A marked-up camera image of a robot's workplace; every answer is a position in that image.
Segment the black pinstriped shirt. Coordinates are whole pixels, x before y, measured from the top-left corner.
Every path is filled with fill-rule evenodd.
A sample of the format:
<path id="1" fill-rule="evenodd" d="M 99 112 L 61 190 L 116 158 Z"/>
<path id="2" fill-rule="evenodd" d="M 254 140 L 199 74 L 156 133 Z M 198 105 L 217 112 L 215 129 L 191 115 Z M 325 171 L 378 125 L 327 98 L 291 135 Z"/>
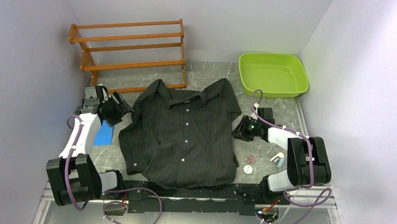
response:
<path id="1" fill-rule="evenodd" d="M 127 174 L 168 189 L 234 181 L 231 130 L 241 109 L 226 78 L 202 91 L 170 89 L 158 79 L 132 108 L 131 124 L 119 132 Z"/>

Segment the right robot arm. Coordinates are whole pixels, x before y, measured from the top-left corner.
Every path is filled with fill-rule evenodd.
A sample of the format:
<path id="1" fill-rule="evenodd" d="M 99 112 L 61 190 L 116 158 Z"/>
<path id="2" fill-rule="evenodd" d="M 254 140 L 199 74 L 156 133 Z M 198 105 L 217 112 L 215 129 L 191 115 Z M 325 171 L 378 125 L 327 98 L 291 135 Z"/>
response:
<path id="1" fill-rule="evenodd" d="M 271 203 L 278 192 L 301 186 L 324 185 L 331 181 L 332 174 L 324 140 L 308 137 L 275 124 L 273 109 L 255 107 L 251 115 L 244 115 L 232 131 L 235 139 L 251 142 L 255 137 L 283 148 L 286 170 L 266 177 L 266 185 L 259 189 L 259 198 Z"/>

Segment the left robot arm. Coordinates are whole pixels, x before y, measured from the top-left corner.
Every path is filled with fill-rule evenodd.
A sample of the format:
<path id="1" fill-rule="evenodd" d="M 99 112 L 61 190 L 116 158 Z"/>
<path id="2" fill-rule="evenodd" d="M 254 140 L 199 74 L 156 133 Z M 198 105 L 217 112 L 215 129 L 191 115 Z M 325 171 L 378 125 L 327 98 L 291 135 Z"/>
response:
<path id="1" fill-rule="evenodd" d="M 74 120 L 74 125 L 68 125 L 72 133 L 67 145 L 58 158 L 46 163 L 47 177 L 57 205 L 72 204 L 82 211 L 89 201 L 99 199 L 104 193 L 112 199 L 125 194 L 126 186 L 119 181 L 120 171 L 99 173 L 90 153 L 103 123 L 113 127 L 131 112 L 133 109 L 118 91 L 109 92 L 103 85 L 85 88 L 81 106 L 67 119 L 67 122 Z"/>

